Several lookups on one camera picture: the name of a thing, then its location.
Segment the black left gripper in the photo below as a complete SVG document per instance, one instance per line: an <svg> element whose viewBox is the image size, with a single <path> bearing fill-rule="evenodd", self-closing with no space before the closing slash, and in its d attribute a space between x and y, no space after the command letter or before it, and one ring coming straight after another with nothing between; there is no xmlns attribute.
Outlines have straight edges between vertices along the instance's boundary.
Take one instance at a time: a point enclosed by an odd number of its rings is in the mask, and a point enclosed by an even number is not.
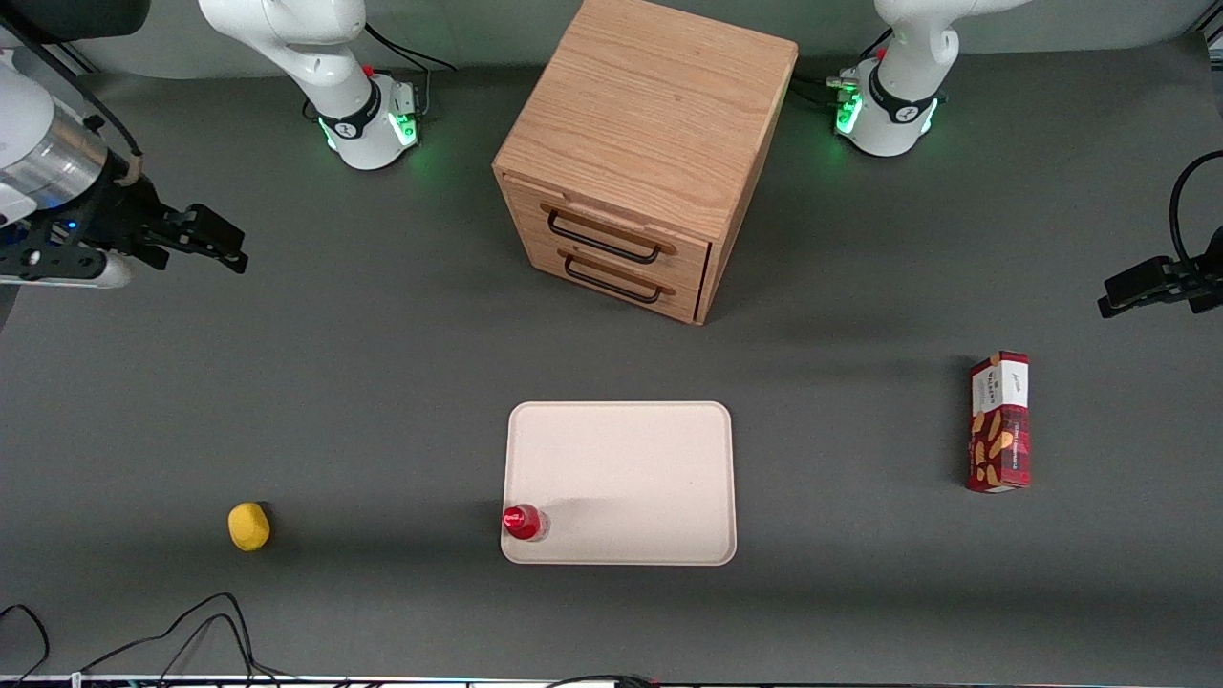
<svg viewBox="0 0 1223 688"><path fill-rule="evenodd" d="M1185 292L1184 274L1179 262L1168 255L1150 257L1113 277L1106 279L1106 295L1097 301L1104 319L1144 308L1188 301L1192 314L1201 314L1222 306L1222 233L1214 230L1206 251L1192 258L1195 288Z"/></svg>

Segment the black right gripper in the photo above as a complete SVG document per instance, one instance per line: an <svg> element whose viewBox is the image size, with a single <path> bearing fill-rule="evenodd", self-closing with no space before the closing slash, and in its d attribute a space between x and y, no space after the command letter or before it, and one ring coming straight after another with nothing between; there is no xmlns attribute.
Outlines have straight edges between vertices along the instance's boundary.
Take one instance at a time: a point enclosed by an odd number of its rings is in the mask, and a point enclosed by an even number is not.
<svg viewBox="0 0 1223 688"><path fill-rule="evenodd" d="M2 225L4 280L127 280L128 262L166 270L170 253L197 254L245 274L245 232L209 207L161 204L147 180L99 182L78 199Z"/></svg>

